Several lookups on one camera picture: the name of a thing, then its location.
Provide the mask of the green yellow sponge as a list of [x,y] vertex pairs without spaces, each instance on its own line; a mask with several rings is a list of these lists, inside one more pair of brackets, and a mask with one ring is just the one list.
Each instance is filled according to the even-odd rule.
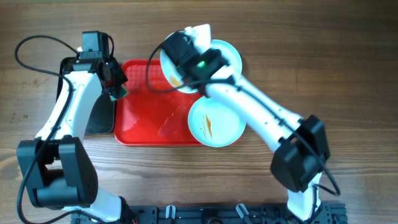
[[121,98],[124,98],[129,94],[127,88],[122,84],[119,86],[115,86],[109,91],[111,101],[116,101]]

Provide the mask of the light blue plate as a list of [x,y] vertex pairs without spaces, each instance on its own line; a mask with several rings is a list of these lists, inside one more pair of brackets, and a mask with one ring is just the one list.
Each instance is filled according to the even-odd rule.
[[231,44],[223,40],[213,39],[210,47],[220,50],[223,57],[226,58],[229,64],[233,67],[234,72],[238,75],[242,74],[243,62],[241,56]]
[[185,31],[178,30],[170,34],[160,48],[160,64],[166,80],[173,88],[182,85],[186,75],[183,66],[201,54],[193,38]]
[[246,122],[227,106],[203,96],[189,110],[188,128],[203,145],[225,147],[241,137]]

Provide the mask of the light blue plate top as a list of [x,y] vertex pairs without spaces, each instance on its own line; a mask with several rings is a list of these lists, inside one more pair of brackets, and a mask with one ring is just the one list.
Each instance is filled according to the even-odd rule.
[[233,67],[234,72],[238,75],[242,74],[243,62],[241,56],[231,44],[223,40],[213,39],[210,47],[220,50],[223,57],[226,58],[229,64]]

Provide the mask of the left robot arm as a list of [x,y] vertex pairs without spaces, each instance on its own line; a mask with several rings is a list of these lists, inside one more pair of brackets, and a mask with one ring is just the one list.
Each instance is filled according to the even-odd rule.
[[52,113],[33,140],[21,141],[17,160],[23,179],[17,196],[19,219],[27,223],[22,198],[37,208],[77,214],[96,223],[133,223],[126,200],[98,185],[96,170],[83,147],[91,111],[103,95],[127,95],[127,81],[114,58],[113,38],[100,31],[82,34],[82,49],[57,73],[60,93]]

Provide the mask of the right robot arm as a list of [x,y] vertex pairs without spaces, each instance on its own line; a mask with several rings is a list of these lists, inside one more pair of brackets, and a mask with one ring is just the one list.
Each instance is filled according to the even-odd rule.
[[322,173],[329,173],[330,150],[322,121],[304,119],[250,83],[242,74],[239,52],[209,32],[176,31],[159,45],[163,72],[181,78],[181,88],[196,89],[236,113],[274,153],[271,172],[288,190],[288,209],[310,221],[320,205]]

